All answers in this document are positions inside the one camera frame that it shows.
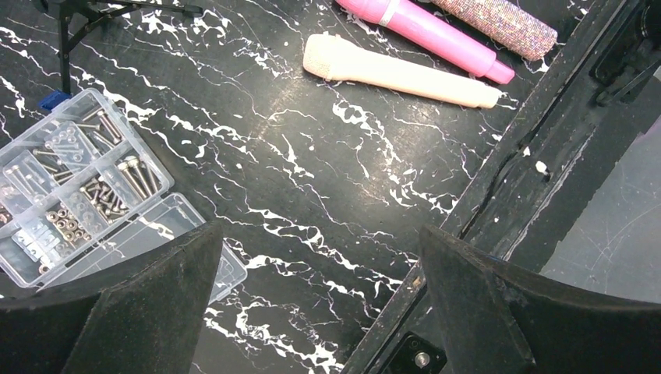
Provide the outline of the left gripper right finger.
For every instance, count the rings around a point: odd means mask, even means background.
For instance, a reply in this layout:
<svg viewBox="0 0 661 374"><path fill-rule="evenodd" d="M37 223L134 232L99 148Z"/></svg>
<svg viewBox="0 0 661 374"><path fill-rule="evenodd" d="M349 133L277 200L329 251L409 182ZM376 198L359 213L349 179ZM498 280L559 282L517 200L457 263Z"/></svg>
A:
<svg viewBox="0 0 661 374"><path fill-rule="evenodd" d="M430 226L419 243L453 373L659 372L659 304L551 280Z"/></svg>

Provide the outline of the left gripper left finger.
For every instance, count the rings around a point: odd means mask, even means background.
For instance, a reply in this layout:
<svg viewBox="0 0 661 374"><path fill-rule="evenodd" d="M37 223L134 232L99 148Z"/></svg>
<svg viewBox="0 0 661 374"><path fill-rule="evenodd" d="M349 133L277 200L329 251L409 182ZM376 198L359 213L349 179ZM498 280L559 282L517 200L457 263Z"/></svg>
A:
<svg viewBox="0 0 661 374"><path fill-rule="evenodd" d="M2 299L2 372L187 373L223 238L211 221L90 276Z"/></svg>

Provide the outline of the rhinestone glitter microphone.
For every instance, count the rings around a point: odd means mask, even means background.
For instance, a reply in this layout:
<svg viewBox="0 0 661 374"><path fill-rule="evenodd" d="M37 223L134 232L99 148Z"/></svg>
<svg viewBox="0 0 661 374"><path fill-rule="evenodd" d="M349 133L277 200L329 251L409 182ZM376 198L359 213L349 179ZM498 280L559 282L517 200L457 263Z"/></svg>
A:
<svg viewBox="0 0 661 374"><path fill-rule="evenodd" d="M543 58L557 31L514 3L503 0L435 0L439 8L529 60Z"/></svg>

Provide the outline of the tall black tripod stand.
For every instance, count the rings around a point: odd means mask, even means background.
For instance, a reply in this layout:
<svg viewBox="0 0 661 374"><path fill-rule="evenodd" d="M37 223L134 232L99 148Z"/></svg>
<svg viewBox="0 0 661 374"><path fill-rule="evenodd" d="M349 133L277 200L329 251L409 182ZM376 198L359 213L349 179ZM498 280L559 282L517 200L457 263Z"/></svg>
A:
<svg viewBox="0 0 661 374"><path fill-rule="evenodd" d="M69 55L72 50L92 31L131 12L141 9L156 9L179 13L187 18L203 15L203 9L196 5L157 4L146 1L107 1L102 4L116 5L117 9L99 9L99 1L88 0L35 0L31 4L38 11L56 20L58 25L58 60L60 65L62 92L71 93L71 75ZM80 15L86 22L74 33L69 33L69 26L75 15Z"/></svg>

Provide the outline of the peach microphone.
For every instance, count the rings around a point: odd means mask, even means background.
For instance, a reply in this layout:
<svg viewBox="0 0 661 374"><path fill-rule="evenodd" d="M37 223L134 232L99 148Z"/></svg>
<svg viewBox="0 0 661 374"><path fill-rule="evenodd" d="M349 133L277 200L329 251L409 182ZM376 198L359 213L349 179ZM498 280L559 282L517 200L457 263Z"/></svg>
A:
<svg viewBox="0 0 661 374"><path fill-rule="evenodd" d="M303 68L326 81L365 83L468 108L493 108L502 95L478 80L368 51L328 34L308 37Z"/></svg>

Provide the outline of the pink microphone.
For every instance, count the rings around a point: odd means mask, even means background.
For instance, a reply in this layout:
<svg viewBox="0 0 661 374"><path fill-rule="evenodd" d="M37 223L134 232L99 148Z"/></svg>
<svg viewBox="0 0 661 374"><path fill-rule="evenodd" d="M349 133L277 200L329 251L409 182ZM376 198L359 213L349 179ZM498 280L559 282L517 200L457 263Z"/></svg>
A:
<svg viewBox="0 0 661 374"><path fill-rule="evenodd" d="M508 84L514 70L489 49L407 0L338 0L356 17L394 31L476 77Z"/></svg>

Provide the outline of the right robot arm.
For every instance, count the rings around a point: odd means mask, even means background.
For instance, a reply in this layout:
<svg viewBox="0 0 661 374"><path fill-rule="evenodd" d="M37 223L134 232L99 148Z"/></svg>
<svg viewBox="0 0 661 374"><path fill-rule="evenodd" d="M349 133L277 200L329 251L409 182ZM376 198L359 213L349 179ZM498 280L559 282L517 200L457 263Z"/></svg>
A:
<svg viewBox="0 0 661 374"><path fill-rule="evenodd" d="M597 60L591 76L603 88L596 103L630 104L660 67L660 2L643 1Z"/></svg>

